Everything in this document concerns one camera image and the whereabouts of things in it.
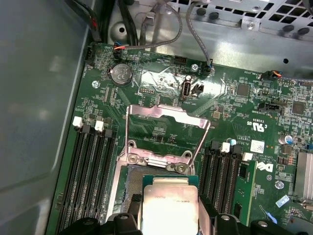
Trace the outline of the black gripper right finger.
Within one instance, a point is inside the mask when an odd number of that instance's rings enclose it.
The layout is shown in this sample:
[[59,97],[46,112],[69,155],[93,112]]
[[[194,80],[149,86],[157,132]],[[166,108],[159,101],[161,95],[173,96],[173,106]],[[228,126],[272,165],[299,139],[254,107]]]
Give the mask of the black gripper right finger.
[[289,231],[269,220],[254,220],[249,226],[235,216],[218,213],[205,196],[199,196],[199,228],[203,235],[287,235]]

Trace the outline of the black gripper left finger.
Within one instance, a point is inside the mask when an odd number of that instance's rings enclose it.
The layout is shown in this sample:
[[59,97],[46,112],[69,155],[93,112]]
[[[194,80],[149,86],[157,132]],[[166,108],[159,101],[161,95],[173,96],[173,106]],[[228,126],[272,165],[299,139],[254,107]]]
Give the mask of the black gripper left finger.
[[81,218],[63,229],[61,235],[141,235],[138,228],[138,215],[142,195],[134,194],[127,213],[113,215],[105,224],[95,218]]

